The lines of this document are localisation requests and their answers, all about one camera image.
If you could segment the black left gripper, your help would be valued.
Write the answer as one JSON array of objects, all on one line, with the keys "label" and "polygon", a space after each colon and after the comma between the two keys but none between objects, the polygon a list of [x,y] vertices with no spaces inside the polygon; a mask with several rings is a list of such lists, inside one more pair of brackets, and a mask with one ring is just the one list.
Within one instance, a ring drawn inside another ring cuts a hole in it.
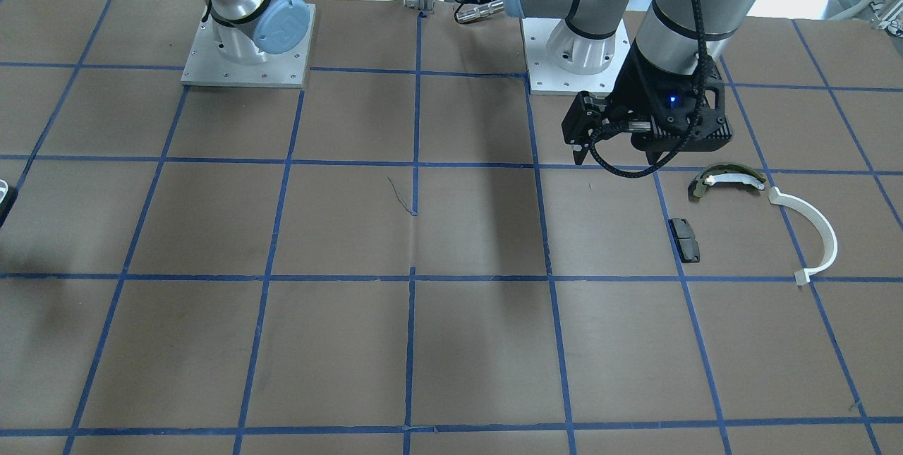
[{"label": "black left gripper", "polygon": [[[612,124],[649,164],[671,152],[696,118],[696,77],[670,73],[632,44],[612,91]],[[684,152],[716,152],[734,137],[725,113],[725,83],[715,67],[704,79],[701,117]]]}]

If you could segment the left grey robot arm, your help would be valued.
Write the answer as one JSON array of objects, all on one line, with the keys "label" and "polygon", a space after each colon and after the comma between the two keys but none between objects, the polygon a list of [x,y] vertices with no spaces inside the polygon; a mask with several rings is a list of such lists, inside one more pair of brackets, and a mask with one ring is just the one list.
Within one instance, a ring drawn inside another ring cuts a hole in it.
[{"label": "left grey robot arm", "polygon": [[[733,139],[725,114],[720,53],[757,0],[652,0],[612,91],[580,91],[562,119],[562,140],[581,165],[597,144],[628,134],[656,170],[680,152],[716,152]],[[552,60],[575,75],[609,66],[606,54],[629,0],[503,0],[515,18],[551,18]]]}]

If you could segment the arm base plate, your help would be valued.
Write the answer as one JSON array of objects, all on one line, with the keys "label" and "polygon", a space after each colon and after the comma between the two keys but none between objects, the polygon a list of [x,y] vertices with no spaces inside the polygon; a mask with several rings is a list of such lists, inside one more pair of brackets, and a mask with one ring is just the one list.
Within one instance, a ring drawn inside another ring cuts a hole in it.
[{"label": "arm base plate", "polygon": [[523,50],[531,92],[576,95],[587,91],[608,95],[629,53],[624,22],[608,38],[590,40],[569,30],[562,19],[522,19]]},{"label": "arm base plate", "polygon": [[317,14],[308,3],[312,20],[296,47],[283,54],[267,54],[236,28],[213,17],[198,25],[181,83],[200,87],[266,87],[302,89],[308,69],[310,45]]}]

